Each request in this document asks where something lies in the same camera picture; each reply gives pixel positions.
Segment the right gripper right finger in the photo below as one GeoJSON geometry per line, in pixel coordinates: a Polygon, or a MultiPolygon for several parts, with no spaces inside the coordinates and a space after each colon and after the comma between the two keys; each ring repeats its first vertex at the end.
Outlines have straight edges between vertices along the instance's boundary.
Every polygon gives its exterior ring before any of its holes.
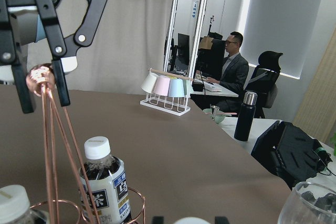
{"type": "Polygon", "coordinates": [[[216,216],[215,224],[229,224],[229,221],[225,216],[216,216]]]}

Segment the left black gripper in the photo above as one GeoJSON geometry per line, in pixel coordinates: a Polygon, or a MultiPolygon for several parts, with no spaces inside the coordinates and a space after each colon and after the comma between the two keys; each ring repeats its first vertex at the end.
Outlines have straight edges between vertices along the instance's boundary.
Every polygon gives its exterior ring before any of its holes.
{"type": "Polygon", "coordinates": [[[50,52],[59,101],[70,104],[61,57],[92,44],[107,0],[87,0],[88,7],[76,32],[63,37],[56,8],[61,0],[1,0],[1,80],[15,84],[24,113],[35,109],[27,84],[27,44],[36,40],[36,11],[40,15],[50,52]]]}

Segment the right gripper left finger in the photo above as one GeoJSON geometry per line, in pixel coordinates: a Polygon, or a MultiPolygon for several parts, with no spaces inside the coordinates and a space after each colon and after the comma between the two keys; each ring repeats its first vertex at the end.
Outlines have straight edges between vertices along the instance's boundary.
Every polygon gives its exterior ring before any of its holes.
{"type": "Polygon", "coordinates": [[[153,216],[152,224],[164,224],[164,217],[163,216],[153,216]]]}

